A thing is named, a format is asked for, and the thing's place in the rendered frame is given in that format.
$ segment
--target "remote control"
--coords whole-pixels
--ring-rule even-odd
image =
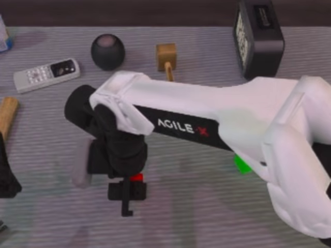
[[[25,93],[79,76],[80,69],[77,61],[73,58],[69,58],[16,72],[14,74],[14,83],[18,93]]]

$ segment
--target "black sphere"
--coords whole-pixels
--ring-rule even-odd
[[[98,67],[102,70],[110,71],[123,63],[125,49],[122,41],[117,36],[103,34],[93,41],[91,55]]]

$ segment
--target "green block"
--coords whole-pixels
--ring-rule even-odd
[[[242,160],[237,154],[234,156],[234,164],[242,174],[247,174],[253,171],[251,167],[246,164],[246,162]]]

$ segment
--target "wooden hammer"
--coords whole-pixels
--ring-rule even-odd
[[[165,71],[168,81],[173,82],[174,76],[172,70],[176,69],[177,51],[176,44],[158,44],[156,45],[156,60],[159,71]]]
[[[14,97],[5,97],[0,105],[0,132],[4,141],[8,138],[8,133],[14,121],[19,102]]]

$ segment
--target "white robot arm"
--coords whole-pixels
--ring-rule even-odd
[[[267,182],[275,212],[306,235],[331,238],[330,176],[314,143],[331,144],[331,86],[320,77],[258,77],[215,88],[115,73],[89,99],[121,131],[158,132],[233,150]]]

